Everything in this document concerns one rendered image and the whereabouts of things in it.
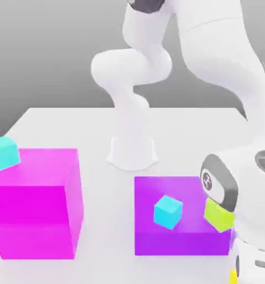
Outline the small cyan cube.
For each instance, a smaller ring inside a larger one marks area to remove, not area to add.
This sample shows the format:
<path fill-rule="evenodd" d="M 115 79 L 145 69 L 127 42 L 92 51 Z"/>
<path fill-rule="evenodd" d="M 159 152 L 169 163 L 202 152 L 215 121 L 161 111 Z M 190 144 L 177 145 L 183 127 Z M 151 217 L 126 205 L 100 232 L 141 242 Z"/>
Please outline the small cyan cube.
<path fill-rule="evenodd" d="M 182 217 L 183 203 L 164 195 L 154 205 L 154 223 L 173 230 Z"/>

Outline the small lime cube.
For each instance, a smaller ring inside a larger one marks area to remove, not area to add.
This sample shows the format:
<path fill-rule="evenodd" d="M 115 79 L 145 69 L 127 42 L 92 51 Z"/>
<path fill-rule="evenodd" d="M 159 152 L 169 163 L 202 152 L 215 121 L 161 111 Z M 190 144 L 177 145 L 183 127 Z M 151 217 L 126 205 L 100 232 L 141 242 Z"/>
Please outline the small lime cube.
<path fill-rule="evenodd" d="M 218 231 L 225 232 L 233 228 L 235 215 L 222 208 L 210 198 L 206 200 L 204 218 Z"/>

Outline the small turquoise cube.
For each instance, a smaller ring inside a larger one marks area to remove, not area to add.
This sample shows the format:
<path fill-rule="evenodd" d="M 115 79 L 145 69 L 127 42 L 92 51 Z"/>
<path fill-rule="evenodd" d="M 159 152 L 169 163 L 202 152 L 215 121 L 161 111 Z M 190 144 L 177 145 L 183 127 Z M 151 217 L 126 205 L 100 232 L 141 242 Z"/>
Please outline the small turquoise cube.
<path fill-rule="evenodd" d="M 0 137 L 0 171 L 20 163 L 17 144 L 7 136 Z"/>

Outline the large purple box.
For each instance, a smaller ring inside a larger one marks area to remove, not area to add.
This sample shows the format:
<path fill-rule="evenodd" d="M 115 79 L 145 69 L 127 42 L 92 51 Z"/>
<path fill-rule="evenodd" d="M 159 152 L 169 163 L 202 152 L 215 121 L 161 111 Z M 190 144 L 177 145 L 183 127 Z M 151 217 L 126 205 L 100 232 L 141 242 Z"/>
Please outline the large purple box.
<path fill-rule="evenodd" d="M 164 195 L 184 205 L 182 218 L 173 230 L 154 223 L 154 206 Z M 205 220 L 206 199 L 197 176 L 136 177 L 135 255 L 228 255 L 231 230 L 218 232 Z"/>

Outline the large magenta box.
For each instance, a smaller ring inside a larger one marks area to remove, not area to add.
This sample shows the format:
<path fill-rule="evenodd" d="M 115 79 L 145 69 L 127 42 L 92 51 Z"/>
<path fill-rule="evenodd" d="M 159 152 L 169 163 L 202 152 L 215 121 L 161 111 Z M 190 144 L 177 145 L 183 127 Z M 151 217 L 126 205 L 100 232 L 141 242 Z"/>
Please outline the large magenta box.
<path fill-rule="evenodd" d="M 0 256 L 74 259 L 84 217 L 77 149 L 20 149 L 0 171 Z"/>

